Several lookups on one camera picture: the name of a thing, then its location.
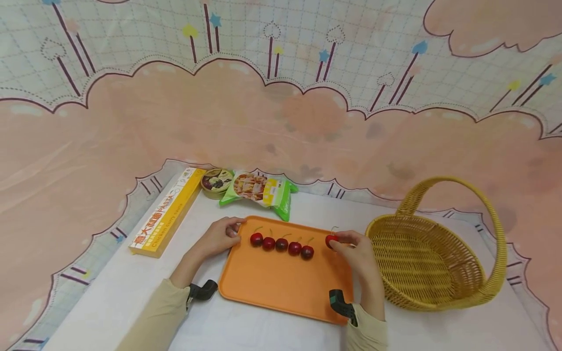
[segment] cherry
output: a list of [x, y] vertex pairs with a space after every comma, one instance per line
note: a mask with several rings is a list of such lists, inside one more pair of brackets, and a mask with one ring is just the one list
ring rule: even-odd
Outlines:
[[255, 248], [261, 246], [261, 243], [263, 241], [264, 236], [261, 235], [261, 233], [253, 233], [252, 236], [250, 236], [250, 244], [252, 244], [252, 246]]
[[[338, 228], [338, 227], [333, 226], [330, 233], [333, 233], [334, 228]], [[326, 246], [329, 247], [330, 249], [332, 249], [332, 246], [330, 245], [330, 240], [339, 241], [339, 237], [337, 237], [333, 234], [330, 234], [330, 235], [326, 236]]]
[[326, 246], [329, 247], [330, 249], [332, 249], [332, 246], [330, 246], [330, 240], [339, 241], [339, 238], [335, 235], [326, 236]]
[[314, 256], [314, 249], [311, 246], [305, 245], [301, 250], [302, 259], [308, 261]]
[[275, 249], [278, 252], [285, 252], [287, 251], [287, 247], [289, 247], [289, 242], [285, 239], [286, 236], [290, 234], [285, 234], [281, 238], [277, 239], [275, 242]]
[[275, 248], [275, 239], [273, 239], [271, 236], [264, 238], [261, 247], [266, 251], [273, 250]]
[[297, 256], [301, 253], [302, 245], [298, 242], [299, 240], [301, 240], [301, 238], [289, 244], [289, 255]]

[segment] beige sleeve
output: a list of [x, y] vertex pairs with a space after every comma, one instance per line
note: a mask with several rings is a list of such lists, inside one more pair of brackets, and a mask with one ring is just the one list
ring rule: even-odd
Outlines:
[[167, 351], [185, 317], [189, 287], [164, 279], [116, 351]]
[[347, 324], [347, 351], [386, 351], [387, 324], [371, 316], [354, 303], [357, 325]]

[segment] basket handle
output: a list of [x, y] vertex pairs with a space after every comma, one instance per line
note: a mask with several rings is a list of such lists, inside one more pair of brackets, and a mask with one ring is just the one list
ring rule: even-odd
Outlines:
[[475, 188], [472, 184], [465, 182], [462, 179], [455, 178], [455, 177], [433, 177], [426, 180], [421, 181], [418, 185], [414, 186], [406, 195], [406, 198], [402, 201], [398, 210], [396, 211], [397, 215], [403, 216], [413, 216], [416, 210], [419, 207], [422, 198], [424, 197], [425, 193], [431, 188], [433, 185], [440, 183], [442, 181], [452, 181], [455, 183], [459, 183], [466, 188], [470, 189], [486, 206], [486, 209], [490, 213], [490, 217], [492, 218], [494, 232], [496, 233], [496, 263], [494, 264], [492, 273], [490, 277], [486, 281], [486, 283], [480, 288], [479, 292], [491, 300], [497, 293], [500, 291], [501, 287], [504, 283], [505, 273], [507, 270], [507, 246], [505, 241], [505, 234], [504, 228], [501, 225], [500, 219], [496, 213], [496, 210], [490, 203], [490, 201], [484, 196], [484, 194]]

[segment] orange tray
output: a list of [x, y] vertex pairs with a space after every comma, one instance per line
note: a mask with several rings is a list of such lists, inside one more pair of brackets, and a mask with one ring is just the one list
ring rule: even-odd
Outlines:
[[[238, 235], [242, 241], [232, 248], [226, 260], [223, 275], [219, 281], [220, 294], [229, 300], [239, 301], [276, 311], [296, 314], [303, 317], [345, 324], [347, 318], [335, 313], [330, 307], [329, 291], [343, 290], [347, 298], [353, 297], [353, 277], [347, 262], [336, 252], [330, 250], [325, 238], [330, 231], [286, 223], [269, 218], [250, 216], [240, 227]], [[261, 247], [250, 244], [254, 230], [264, 237], [275, 240], [285, 234], [292, 242], [299, 242], [314, 248], [314, 256], [305, 261], [300, 256], [266, 252]]]

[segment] woven basket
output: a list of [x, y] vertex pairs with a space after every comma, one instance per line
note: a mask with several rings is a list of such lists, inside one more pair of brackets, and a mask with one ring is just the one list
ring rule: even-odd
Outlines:
[[[472, 190], [486, 205], [496, 232], [497, 254], [490, 278], [474, 252], [452, 231], [414, 215], [429, 188], [453, 181]], [[380, 267], [384, 292], [395, 305], [415, 311], [468, 308], [492, 300], [506, 272], [504, 230], [488, 199], [472, 185], [452, 177], [434, 177], [416, 185], [394, 215], [376, 218], [366, 235]]]

